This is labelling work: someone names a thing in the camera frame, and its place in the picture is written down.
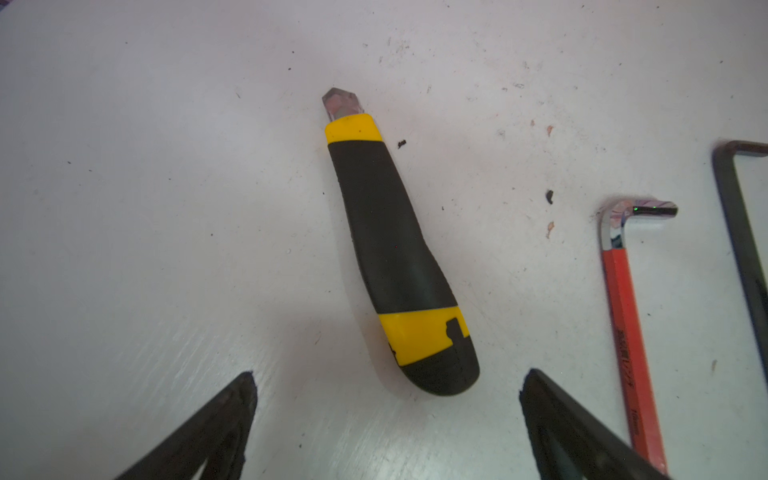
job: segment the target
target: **yellow and black utility knife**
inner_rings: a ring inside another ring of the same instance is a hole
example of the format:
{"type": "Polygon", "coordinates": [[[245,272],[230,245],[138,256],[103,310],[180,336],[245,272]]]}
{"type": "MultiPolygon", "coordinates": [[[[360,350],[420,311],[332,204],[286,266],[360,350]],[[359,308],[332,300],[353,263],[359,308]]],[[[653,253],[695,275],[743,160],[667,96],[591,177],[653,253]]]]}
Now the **yellow and black utility knife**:
{"type": "Polygon", "coordinates": [[[427,392],[464,392],[480,375],[475,347],[381,134],[355,94],[331,88],[323,104],[357,262],[397,364],[427,392]]]}

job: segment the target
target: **tabletop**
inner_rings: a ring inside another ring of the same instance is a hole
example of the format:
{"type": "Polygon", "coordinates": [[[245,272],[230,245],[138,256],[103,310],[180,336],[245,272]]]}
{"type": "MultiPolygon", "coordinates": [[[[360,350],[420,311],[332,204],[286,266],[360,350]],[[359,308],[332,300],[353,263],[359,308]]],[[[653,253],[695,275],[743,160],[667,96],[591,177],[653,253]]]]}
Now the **tabletop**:
{"type": "Polygon", "coordinates": [[[768,390],[711,152],[768,140],[766,18],[759,0],[15,0],[7,478],[113,478],[244,370],[243,478],[537,478],[533,367],[627,439],[598,237],[621,197],[680,207],[627,232],[670,475],[762,478],[768,390]],[[462,306],[481,375],[458,396],[389,351],[323,135],[331,87],[375,118],[462,306]]]}

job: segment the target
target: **white surface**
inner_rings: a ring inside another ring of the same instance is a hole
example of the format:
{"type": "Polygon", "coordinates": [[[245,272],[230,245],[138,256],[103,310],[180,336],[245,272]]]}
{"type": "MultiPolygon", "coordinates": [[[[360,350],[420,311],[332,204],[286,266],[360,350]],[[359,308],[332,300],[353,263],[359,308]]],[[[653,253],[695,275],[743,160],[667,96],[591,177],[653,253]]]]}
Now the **white surface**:
{"type": "Polygon", "coordinates": [[[17,0],[3,476],[112,478],[252,369],[243,478],[537,478],[533,366],[627,436],[594,214],[652,195],[680,205],[630,233],[670,473],[762,478],[768,394],[710,152],[766,140],[767,18],[759,0],[17,0]],[[460,396],[420,392],[387,348],[323,136],[331,86],[376,119],[462,305],[482,373],[460,396]]]}

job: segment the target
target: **red handle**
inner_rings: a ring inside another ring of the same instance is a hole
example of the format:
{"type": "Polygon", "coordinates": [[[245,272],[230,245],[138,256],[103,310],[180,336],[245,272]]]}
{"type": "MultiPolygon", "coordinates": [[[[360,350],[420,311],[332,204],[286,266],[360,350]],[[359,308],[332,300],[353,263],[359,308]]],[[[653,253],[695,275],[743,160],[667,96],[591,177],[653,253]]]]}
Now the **red handle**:
{"type": "Polygon", "coordinates": [[[611,298],[616,356],[632,447],[657,470],[667,474],[667,459],[664,457],[654,390],[650,386],[627,251],[623,248],[605,250],[603,263],[608,295],[611,298]]]}

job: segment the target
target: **yellow handle section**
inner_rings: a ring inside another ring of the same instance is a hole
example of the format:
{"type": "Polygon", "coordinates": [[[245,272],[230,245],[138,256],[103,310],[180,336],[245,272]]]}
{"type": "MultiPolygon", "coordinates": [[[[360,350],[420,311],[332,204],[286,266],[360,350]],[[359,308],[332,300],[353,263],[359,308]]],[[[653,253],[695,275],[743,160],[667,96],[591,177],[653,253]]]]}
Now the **yellow handle section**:
{"type": "Polygon", "coordinates": [[[368,114],[349,115],[334,120],[326,127],[328,143],[348,140],[383,141],[379,129],[368,114]]]}
{"type": "Polygon", "coordinates": [[[468,337],[469,329],[457,306],[379,315],[400,366],[418,362],[453,345],[446,333],[446,323],[452,319],[458,320],[462,335],[468,337]]]}

